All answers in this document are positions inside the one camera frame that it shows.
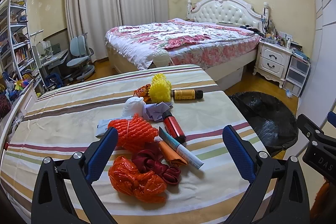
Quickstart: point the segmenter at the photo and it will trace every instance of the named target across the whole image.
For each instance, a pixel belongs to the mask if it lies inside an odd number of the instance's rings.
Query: black cap
[[[171,112],[169,110],[162,113],[162,118],[163,119],[166,119],[167,117],[171,117],[171,116],[173,116],[173,114],[171,114]]]
[[[195,90],[195,98],[202,99],[203,98],[203,90]]]

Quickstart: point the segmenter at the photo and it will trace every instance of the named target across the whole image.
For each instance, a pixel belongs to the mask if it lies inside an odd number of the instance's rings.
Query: maroon scrunchie
[[[139,151],[132,156],[132,162],[137,166],[140,173],[153,171],[161,177],[167,184],[178,185],[181,170],[178,167],[169,167],[162,164],[162,154],[157,145],[146,144],[146,150]]]

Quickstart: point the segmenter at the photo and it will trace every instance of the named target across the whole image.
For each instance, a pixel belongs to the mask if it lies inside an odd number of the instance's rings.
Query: screw
[[[78,160],[78,159],[80,159],[81,157],[82,157],[82,152],[76,152],[74,155],[73,155],[73,157],[76,159],[76,160]]]
[[[265,159],[265,158],[268,157],[267,153],[264,152],[264,151],[259,152],[259,156],[260,156],[261,158],[263,158],[263,159]]]
[[[46,158],[43,160],[43,162],[44,162],[45,164],[48,164],[50,161],[51,161],[51,158],[49,158],[49,157],[46,157]]]
[[[291,161],[293,161],[293,162],[297,162],[297,157],[295,157],[295,156],[291,156]]]

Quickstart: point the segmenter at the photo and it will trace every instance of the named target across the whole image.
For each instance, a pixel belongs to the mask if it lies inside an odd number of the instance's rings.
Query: yellow label
[[[195,90],[175,90],[174,99],[175,100],[194,100]]]

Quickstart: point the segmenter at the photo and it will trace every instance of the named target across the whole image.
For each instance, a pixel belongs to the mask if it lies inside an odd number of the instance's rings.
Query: floral bedspread
[[[110,46],[139,70],[152,63],[152,54],[165,49],[175,65],[194,64],[206,69],[251,51],[260,37],[252,31],[212,23],[186,22],[121,26],[106,34]]]

